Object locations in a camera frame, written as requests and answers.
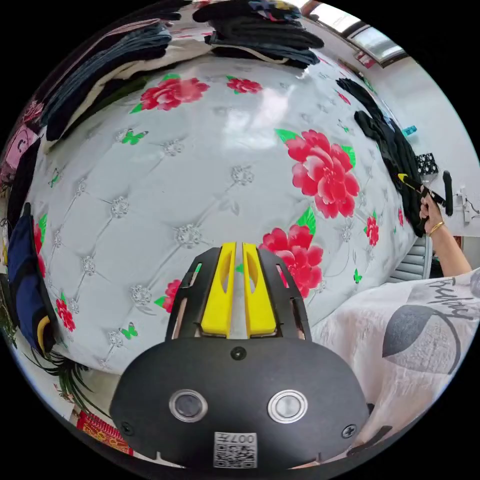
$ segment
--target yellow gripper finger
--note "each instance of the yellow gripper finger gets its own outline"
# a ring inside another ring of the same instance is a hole
[[[275,333],[277,323],[270,304],[257,247],[251,243],[243,243],[242,250],[247,335],[248,337],[272,335]],[[255,286],[253,292],[250,279]]]
[[[224,243],[221,246],[218,264],[211,283],[203,318],[201,319],[201,329],[204,334],[226,338],[230,336],[236,248],[237,244],[235,242]],[[228,283],[226,290],[224,290],[224,283],[227,277]]]

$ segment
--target white wall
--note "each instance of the white wall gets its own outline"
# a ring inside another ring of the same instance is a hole
[[[430,75],[408,57],[385,68],[375,65],[366,76],[401,127],[418,128],[409,137],[415,153],[432,152],[438,167],[450,171],[453,194],[465,187],[469,200],[479,210],[479,159],[460,117]],[[431,187],[444,196],[441,175]],[[454,197],[453,204],[453,216],[445,218],[452,233],[480,237],[480,217],[464,223],[460,198]]]
[[[474,236],[463,237],[462,250],[468,263],[473,269],[480,267],[480,238]]]

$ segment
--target floral pattern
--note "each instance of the floral pattern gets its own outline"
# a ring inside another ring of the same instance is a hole
[[[166,286],[165,295],[166,298],[163,300],[162,307],[170,314],[172,313],[172,307],[174,305],[175,295],[182,283],[181,280],[174,280]]]
[[[40,250],[42,248],[42,230],[38,223],[33,227],[33,241],[35,243],[35,252],[38,258],[38,267],[40,269],[41,276],[45,278],[45,273],[46,273],[45,262],[42,256],[40,255]]]
[[[374,247],[379,241],[379,226],[377,225],[377,219],[374,216],[369,216],[367,218],[365,233],[370,245]]]
[[[345,95],[343,95],[343,94],[340,93],[339,91],[337,91],[337,93],[338,93],[338,96],[339,96],[346,104],[351,105],[350,100],[349,100]]]
[[[181,104],[196,102],[202,98],[203,92],[210,88],[198,78],[182,80],[180,77],[162,80],[158,86],[145,91],[141,97],[142,110],[171,110]]]
[[[324,251],[311,245],[313,237],[306,225],[292,225],[288,235],[281,228],[274,228],[263,236],[263,243],[258,247],[270,250],[284,261],[303,298],[322,281],[319,264]]]
[[[228,83],[226,84],[232,90],[235,90],[236,94],[257,94],[263,87],[256,81],[251,81],[246,78],[236,78],[228,76]]]
[[[72,314],[69,312],[67,304],[61,298],[56,299],[56,311],[58,316],[63,320],[63,326],[70,332],[75,330],[75,322],[72,318]]]
[[[304,195],[314,197],[326,219],[354,214],[360,187],[350,172],[350,157],[340,145],[330,145],[323,133],[304,131],[285,142],[288,155],[297,163],[292,168],[293,185]]]

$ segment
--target hand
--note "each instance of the hand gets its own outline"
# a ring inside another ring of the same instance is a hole
[[[420,206],[420,218],[426,219],[427,217],[428,220],[425,223],[425,232],[429,235],[432,231],[432,228],[443,220],[440,208],[433,201],[430,194],[428,194],[425,198],[421,199]]]

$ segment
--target teal object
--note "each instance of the teal object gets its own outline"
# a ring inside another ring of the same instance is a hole
[[[408,135],[414,134],[416,131],[417,127],[415,125],[412,125],[404,128],[401,132],[403,133],[403,135],[405,135],[405,137],[407,137]]]

